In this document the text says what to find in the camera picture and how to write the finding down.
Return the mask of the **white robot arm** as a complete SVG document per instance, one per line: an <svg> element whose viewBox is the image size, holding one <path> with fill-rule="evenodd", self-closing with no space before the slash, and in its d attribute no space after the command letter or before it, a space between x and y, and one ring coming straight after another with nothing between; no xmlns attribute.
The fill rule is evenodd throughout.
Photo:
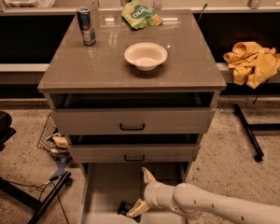
<svg viewBox="0 0 280 224"><path fill-rule="evenodd" d="M185 219L197 219L202 212L222 217L232 224L280 224L280 207L214 194L194 185L165 185L143 167L144 199L128 211L137 217L151 208L169 210Z"/></svg>

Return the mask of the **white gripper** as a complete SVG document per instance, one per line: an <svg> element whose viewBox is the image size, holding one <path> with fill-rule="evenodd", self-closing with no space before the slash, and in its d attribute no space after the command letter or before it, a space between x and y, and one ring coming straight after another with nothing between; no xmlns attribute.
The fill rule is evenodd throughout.
<svg viewBox="0 0 280 224"><path fill-rule="evenodd" d="M156 181L155 176L146 168L142 167L145 200L138 199L134 206L128 211L128 217L138 217L150 208L169 210L173 199L175 186L165 185Z"/></svg>

